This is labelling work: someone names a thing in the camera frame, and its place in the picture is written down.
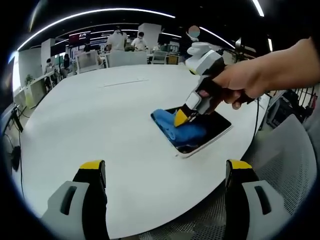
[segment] table surface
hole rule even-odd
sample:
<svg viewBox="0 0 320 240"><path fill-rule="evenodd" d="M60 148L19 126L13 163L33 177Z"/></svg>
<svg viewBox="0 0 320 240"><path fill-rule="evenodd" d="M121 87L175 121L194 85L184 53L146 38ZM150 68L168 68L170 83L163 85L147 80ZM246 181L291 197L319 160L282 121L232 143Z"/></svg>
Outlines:
<svg viewBox="0 0 320 240"><path fill-rule="evenodd" d="M194 207L225 178L226 160L241 159L255 128L257 103L216 111L233 128L188 158L152 121L156 109L184 104L198 77L184 65L132 65L62 80L35 109L21 134L23 189L36 216L87 161L105 160L106 223L111 239L159 227ZM259 111L261 123L269 97ZM20 171L13 178L20 187Z"/></svg>

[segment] ceiling light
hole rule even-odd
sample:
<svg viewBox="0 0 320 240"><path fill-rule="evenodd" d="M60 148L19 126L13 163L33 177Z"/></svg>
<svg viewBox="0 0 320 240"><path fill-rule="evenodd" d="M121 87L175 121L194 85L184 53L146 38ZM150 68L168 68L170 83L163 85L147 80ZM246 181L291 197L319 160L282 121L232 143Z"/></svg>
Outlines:
<svg viewBox="0 0 320 240"><path fill-rule="evenodd" d="M95 31L92 32L91 34L99 34L99 33L107 33L107 32L113 32L114 30L107 30L107 31Z"/></svg>
<svg viewBox="0 0 320 240"><path fill-rule="evenodd" d="M264 17L265 14L264 14L264 12L262 11L262 8L261 8L260 3L258 2L258 0L252 0L252 2L253 2L253 4L254 4L255 8L258 10L259 15L260 15L261 17Z"/></svg>
<svg viewBox="0 0 320 240"><path fill-rule="evenodd" d="M169 18L173 18L175 19L175 16L169 15L169 14L165 14L162 12L158 12L158 11L151 11L151 10L145 10L145 9L139 9L139 8L123 8L123 7L117 7L117 8L103 8L103 9L96 9L96 10L91 10L91 11L84 11L84 12L80 12L77 14L73 14L67 17L64 17L58 21L55 21L47 26L45 26L44 28L40 29L39 31L37 31L36 33L34 33L32 36L30 36L27 40L25 40L18 48L17 50L19 51L21 48L23 48L24 45L26 45L28 42L30 42L32 39L34 39L36 36L38 36L40 33L44 32L45 30L51 28L54 25L57 25L65 20L68 19L72 19L75 17L79 17L82 15L86 15L86 14L93 14L93 13L99 13L99 12L108 12L108 11L132 11L132 12L144 12L144 13L150 13L150 14L157 14L157 15L162 15L165 17L169 17Z"/></svg>
<svg viewBox="0 0 320 240"><path fill-rule="evenodd" d="M100 36L100 37L90 38L90 40L105 39L105 38L108 38L108 37L109 37L109 36Z"/></svg>
<svg viewBox="0 0 320 240"><path fill-rule="evenodd" d="M90 33L91 31L82 31L82 32L77 32L77 33L73 33L73 34L70 34L70 36L73 36L73 35L78 35L78 34L86 34L86 33Z"/></svg>
<svg viewBox="0 0 320 240"><path fill-rule="evenodd" d="M165 33L165 32L162 32L161 34L164 34L164 35L169 35L169 36L173 36L173 37L177 37L177 38L181 38L181 36L178 36L178 35L174 35L174 34L170 34L170 33Z"/></svg>
<svg viewBox="0 0 320 240"><path fill-rule="evenodd" d="M269 49L270 49L270 52L273 52L273 51L274 51L274 49L273 49L273 47L272 47L272 41L271 41L271 39L270 39L270 38L268 38L268 43L269 43Z"/></svg>
<svg viewBox="0 0 320 240"><path fill-rule="evenodd" d="M79 28L79 29L75 29L75 30L66 32L64 34L61 34L61 35L57 36L56 38L60 38L60 37L62 37L64 35L71 34L71 33L76 32L76 31L89 29L89 28L94 28L94 27L101 27L101 26L106 26L106 25L130 25L130 24L131 25L140 25L139 23L132 23L132 22L115 22L115 23L104 23L104 24L98 24L98 25L91 25L91 26L86 26L86 27L82 27L82 28Z"/></svg>
<svg viewBox="0 0 320 240"><path fill-rule="evenodd" d="M226 40L224 40L222 37L218 36L217 34L213 33L212 31L209 31L208 29L205 29L204 27L200 27L200 29L202 29L203 31L206 31L207 33L215 36L216 38L224 41L226 44L228 44L230 47L232 47L233 49L235 49L235 46L231 45L231 43L227 42Z"/></svg>
<svg viewBox="0 0 320 240"><path fill-rule="evenodd" d="M63 43L63 42L65 42L65 41L68 41L69 39L66 39L66 40L63 40L63 41L60 41L60 42L57 42L57 43L55 43L54 45L58 45L58 44L60 44L60 43Z"/></svg>

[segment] blue towel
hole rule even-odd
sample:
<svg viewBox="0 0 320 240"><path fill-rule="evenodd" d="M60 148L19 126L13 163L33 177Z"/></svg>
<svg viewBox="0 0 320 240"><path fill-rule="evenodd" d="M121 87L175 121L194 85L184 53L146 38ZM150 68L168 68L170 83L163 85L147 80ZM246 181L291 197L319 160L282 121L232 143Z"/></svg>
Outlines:
<svg viewBox="0 0 320 240"><path fill-rule="evenodd" d="M206 134L206 129L198 124L187 122L179 127L174 126L176 113L157 109L153 113L155 122L161 127L163 133L176 147L197 145Z"/></svg>

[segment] wall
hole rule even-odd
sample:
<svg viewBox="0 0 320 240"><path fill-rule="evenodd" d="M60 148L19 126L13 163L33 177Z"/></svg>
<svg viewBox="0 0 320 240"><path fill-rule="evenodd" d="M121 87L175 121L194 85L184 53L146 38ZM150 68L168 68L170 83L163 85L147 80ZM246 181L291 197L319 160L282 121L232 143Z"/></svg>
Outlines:
<svg viewBox="0 0 320 240"><path fill-rule="evenodd" d="M25 80L28 74L35 79L43 74L41 68L41 48L20 51L18 58L21 87L26 85Z"/></svg>
<svg viewBox="0 0 320 240"><path fill-rule="evenodd" d="M149 50L152 50L155 46L158 46L161 25L143 23L138 27L138 32L144 32L144 39L149 47Z"/></svg>

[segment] black cable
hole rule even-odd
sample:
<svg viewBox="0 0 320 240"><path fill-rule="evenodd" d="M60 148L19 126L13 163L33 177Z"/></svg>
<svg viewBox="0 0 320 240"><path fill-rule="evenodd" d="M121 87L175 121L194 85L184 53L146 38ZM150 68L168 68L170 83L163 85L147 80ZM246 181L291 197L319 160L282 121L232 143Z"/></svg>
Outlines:
<svg viewBox="0 0 320 240"><path fill-rule="evenodd" d="M18 110L18 113L21 113L21 114L19 115L19 117L22 115L22 116L24 116L24 117L27 118L27 119L30 118L29 116L26 116L23 111L20 111L19 108L17 108L17 110Z"/></svg>
<svg viewBox="0 0 320 240"><path fill-rule="evenodd" d="M15 123L15 121L14 120L12 120L12 122L13 122L13 126L15 127L15 129L17 129L18 130L18 132L20 133L20 130L19 130L19 128L17 127L17 125L16 125L16 123Z"/></svg>
<svg viewBox="0 0 320 240"><path fill-rule="evenodd" d="M253 137L252 137L252 140L251 140L251 143L253 143L254 139L255 139L255 136L256 136L256 131L257 131L257 127L258 127L258 117L259 117L259 98L256 99L256 104L257 104L257 107L256 107L256 119L255 119L255 126L254 126L254 132L253 132Z"/></svg>
<svg viewBox="0 0 320 240"><path fill-rule="evenodd" d="M20 139L19 130L18 130L18 133L19 133L19 146L20 146L20 183L21 183L22 196L23 196L23 199L25 199L24 186L22 184L22 151L21 151L21 139Z"/></svg>

